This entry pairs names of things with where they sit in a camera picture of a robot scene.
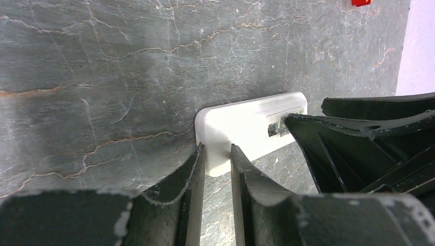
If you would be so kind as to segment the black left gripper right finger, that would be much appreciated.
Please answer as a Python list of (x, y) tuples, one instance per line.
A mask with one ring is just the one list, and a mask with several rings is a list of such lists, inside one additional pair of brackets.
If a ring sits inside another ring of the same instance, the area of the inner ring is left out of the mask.
[(434, 245), (434, 217), (397, 193), (296, 194), (230, 153), (237, 245)]

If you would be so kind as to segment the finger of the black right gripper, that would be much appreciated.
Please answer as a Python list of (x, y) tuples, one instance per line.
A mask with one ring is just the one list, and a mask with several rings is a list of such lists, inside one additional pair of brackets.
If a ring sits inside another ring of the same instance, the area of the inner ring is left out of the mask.
[(329, 117), (393, 120), (434, 110), (434, 93), (370, 98), (326, 98), (321, 108)]
[(434, 203), (434, 111), (393, 120), (285, 119), (321, 193), (408, 193)]

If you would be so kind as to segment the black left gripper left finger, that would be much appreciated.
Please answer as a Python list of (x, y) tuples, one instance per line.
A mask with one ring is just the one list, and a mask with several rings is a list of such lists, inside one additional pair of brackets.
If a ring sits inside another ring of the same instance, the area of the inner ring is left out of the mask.
[(1, 203), (1, 245), (199, 245), (204, 158), (199, 145), (144, 191), (14, 193)]

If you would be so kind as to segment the white battery cover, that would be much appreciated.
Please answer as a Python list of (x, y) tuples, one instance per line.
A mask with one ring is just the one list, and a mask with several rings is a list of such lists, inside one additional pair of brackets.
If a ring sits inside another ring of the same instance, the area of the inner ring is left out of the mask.
[(305, 114), (306, 109), (303, 107), (296, 107), (292, 109), (275, 109), (266, 112), (266, 136), (268, 138), (284, 137), (290, 133), (285, 120), (289, 114)]

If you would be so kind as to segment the white remote control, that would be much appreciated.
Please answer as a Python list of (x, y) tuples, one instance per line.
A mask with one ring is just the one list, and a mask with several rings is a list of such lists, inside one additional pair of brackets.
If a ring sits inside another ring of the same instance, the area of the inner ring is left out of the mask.
[(289, 92), (235, 102), (200, 110), (194, 121), (196, 143), (205, 147), (205, 173), (211, 177), (231, 170), (231, 146), (239, 146), (246, 157), (256, 160), (294, 142), (289, 133), (284, 137), (266, 136), (266, 112), (275, 109), (303, 107), (307, 99), (301, 92)]

